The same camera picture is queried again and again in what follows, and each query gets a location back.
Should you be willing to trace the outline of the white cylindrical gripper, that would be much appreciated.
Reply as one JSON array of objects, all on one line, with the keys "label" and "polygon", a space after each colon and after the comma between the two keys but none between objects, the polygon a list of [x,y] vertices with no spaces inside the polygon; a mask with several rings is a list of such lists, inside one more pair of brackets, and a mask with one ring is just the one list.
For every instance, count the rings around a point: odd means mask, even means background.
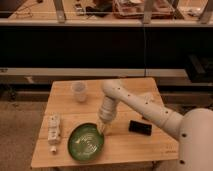
[{"label": "white cylindrical gripper", "polygon": [[98,111],[101,121],[97,122],[97,130],[100,134],[106,134],[111,123],[117,115],[118,101],[109,97],[103,99],[102,105]]}]

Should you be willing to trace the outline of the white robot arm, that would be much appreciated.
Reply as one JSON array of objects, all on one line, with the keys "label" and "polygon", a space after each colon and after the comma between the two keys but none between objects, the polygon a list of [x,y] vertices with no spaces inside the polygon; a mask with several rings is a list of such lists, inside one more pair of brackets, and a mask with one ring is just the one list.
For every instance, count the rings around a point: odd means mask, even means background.
[{"label": "white robot arm", "polygon": [[179,142],[177,171],[213,171],[213,111],[195,108],[182,115],[137,96],[117,80],[102,83],[104,99],[98,111],[100,131],[116,117],[123,102]]}]

